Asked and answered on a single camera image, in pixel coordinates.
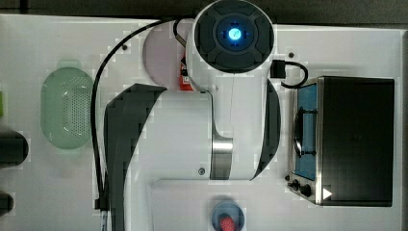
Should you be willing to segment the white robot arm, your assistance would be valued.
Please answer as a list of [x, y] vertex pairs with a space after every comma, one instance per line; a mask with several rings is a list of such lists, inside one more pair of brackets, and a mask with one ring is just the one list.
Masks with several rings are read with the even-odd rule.
[[270, 81], [273, 24], [245, 0], [218, 0], [195, 18], [185, 58], [191, 88], [135, 84], [106, 107], [112, 231], [153, 231], [160, 180], [252, 180], [280, 140]]

